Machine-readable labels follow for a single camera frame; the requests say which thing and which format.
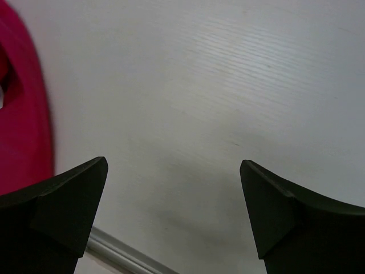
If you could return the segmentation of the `aluminium table rail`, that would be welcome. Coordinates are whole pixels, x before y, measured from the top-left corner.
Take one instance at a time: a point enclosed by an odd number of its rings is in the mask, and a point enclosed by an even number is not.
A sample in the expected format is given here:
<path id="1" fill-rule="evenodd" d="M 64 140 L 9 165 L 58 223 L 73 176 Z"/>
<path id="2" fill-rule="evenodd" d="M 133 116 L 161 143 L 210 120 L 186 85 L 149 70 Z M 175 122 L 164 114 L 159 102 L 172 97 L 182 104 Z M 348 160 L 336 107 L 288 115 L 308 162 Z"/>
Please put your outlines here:
<path id="1" fill-rule="evenodd" d="M 132 273 L 177 274 L 171 268 L 96 227 L 91 229 L 87 248 L 109 265 L 124 268 Z"/>

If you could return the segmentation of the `magenta t shirt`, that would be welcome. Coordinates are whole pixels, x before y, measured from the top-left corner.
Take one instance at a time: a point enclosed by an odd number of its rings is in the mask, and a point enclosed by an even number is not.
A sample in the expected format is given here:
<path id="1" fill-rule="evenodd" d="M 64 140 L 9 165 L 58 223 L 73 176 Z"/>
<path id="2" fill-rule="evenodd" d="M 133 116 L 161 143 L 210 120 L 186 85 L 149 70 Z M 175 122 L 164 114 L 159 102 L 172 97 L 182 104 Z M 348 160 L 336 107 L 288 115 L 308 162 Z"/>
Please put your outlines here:
<path id="1" fill-rule="evenodd" d="M 46 85 L 33 40 L 17 12 L 1 1 L 1 194 L 54 174 Z"/>

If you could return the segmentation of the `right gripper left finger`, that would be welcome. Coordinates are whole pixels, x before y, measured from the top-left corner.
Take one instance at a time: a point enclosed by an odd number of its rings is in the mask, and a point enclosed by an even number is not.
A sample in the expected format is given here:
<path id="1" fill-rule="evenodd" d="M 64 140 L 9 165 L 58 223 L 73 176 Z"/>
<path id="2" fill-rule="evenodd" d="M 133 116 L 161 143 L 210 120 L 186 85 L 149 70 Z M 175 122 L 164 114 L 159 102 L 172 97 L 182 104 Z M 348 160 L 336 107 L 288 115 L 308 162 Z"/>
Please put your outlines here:
<path id="1" fill-rule="evenodd" d="M 1 196 L 1 273 L 74 273 L 108 174 L 100 156 Z"/>

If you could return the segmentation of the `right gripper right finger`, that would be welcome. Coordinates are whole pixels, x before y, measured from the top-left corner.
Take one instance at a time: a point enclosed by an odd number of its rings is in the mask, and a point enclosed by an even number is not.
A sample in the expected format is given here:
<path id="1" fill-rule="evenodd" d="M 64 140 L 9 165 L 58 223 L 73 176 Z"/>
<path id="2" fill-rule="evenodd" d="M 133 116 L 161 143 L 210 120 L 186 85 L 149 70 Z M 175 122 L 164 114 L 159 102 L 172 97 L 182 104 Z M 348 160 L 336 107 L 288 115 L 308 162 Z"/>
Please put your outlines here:
<path id="1" fill-rule="evenodd" d="M 364 273 L 364 208 L 279 177 L 252 160 L 240 166 L 259 259 L 267 273 Z"/>

